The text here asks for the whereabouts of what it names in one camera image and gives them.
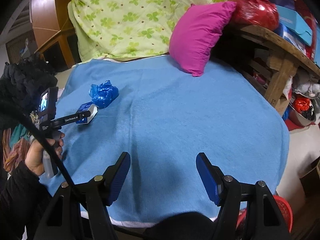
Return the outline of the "person's left forearm black sleeve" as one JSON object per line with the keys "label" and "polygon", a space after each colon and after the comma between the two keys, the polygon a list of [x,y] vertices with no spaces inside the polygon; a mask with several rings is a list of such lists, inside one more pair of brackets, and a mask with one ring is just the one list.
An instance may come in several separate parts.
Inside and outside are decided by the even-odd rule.
{"label": "person's left forearm black sleeve", "polygon": [[1,192],[1,239],[33,239],[52,200],[47,188],[22,161]]}

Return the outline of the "person's left hand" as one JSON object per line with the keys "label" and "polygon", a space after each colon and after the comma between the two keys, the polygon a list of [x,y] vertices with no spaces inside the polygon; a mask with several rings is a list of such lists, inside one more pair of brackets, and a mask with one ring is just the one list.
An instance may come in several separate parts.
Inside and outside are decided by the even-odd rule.
{"label": "person's left hand", "polygon": [[[56,155],[60,159],[62,159],[62,153],[63,153],[62,148],[64,146],[64,140],[63,140],[64,137],[65,137],[65,134],[60,133],[60,139],[59,139],[58,145],[54,147]],[[29,170],[31,170],[31,172],[33,172],[38,177],[44,174],[44,167],[42,163],[43,151],[44,149],[41,146],[41,144],[37,140],[34,140],[31,146],[29,147],[29,150],[27,152],[27,155],[24,161],[27,168],[29,168]]]}

